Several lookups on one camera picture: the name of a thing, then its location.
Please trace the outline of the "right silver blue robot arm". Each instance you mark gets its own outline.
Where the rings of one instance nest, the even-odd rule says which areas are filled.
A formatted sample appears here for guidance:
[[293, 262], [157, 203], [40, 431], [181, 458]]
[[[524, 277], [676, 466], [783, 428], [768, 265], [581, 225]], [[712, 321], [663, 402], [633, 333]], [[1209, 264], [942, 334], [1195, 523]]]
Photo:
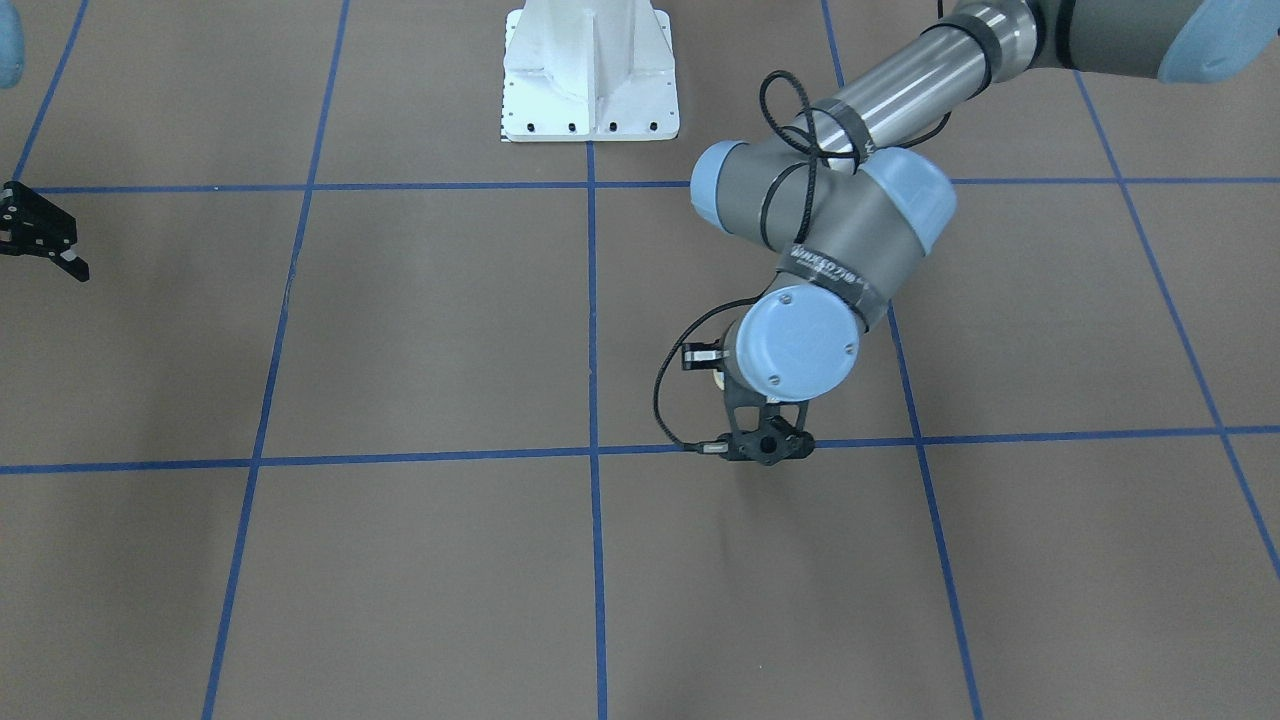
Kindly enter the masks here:
[[[26, 70], [26, 35], [12, 1], [1, 3], [1, 85], [15, 87]], [[77, 252], [77, 219], [18, 179], [1, 191], [1, 255], [42, 258], [79, 283], [90, 281], [88, 263]]]

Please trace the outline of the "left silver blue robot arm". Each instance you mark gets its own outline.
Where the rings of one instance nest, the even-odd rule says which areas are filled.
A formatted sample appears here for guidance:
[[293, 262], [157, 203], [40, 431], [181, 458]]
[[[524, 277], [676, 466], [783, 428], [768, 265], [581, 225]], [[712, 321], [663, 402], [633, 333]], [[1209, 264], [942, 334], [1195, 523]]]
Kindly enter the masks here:
[[692, 208], [777, 263], [745, 315], [723, 340], [690, 345], [685, 366], [714, 372], [730, 410], [832, 391], [956, 211], [951, 179], [910, 142], [1029, 69], [1228, 79], [1277, 18], [1275, 1], [960, 1], [769, 138], [710, 146], [692, 169]]

